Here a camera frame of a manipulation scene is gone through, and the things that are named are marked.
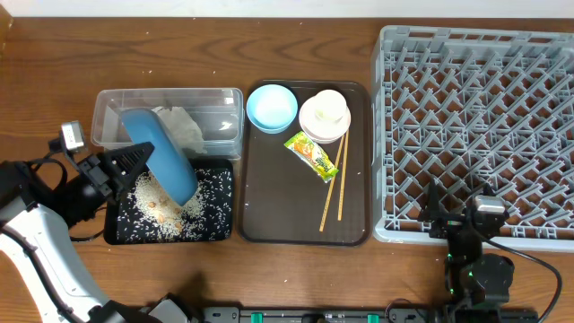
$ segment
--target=chopstick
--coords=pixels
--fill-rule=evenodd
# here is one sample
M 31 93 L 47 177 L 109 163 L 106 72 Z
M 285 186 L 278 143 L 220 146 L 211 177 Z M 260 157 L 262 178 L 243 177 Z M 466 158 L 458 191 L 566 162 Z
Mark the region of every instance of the chopstick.
M 339 215 L 337 221 L 343 218 L 344 178 L 347 172 L 347 148 L 349 148 L 349 131 L 344 135 L 343 175 L 341 175 L 341 193 L 339 194 Z
M 339 166 L 339 157 L 341 157 L 343 142 L 344 142 L 344 136 L 341 137 L 341 142 L 339 143 L 339 151 L 337 152 L 337 158 L 335 159 L 335 167 Z M 326 213 L 327 211 L 329 211 L 329 204 L 331 203 L 331 194 L 333 193 L 334 185 L 335 185 L 335 177 L 331 179 L 331 184 L 329 185 L 329 192 L 326 194 L 325 209 L 323 210 L 323 218 L 321 219 L 321 226 L 319 227 L 319 232 L 323 232 L 323 228 L 325 228 Z

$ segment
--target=light blue bowl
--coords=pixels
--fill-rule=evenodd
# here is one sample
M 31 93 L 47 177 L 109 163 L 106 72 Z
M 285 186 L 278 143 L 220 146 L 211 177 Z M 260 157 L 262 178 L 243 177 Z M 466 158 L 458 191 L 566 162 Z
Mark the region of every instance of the light blue bowl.
M 249 95 L 248 118 L 266 134 L 279 134 L 297 117 L 295 95 L 281 85 L 264 85 Z

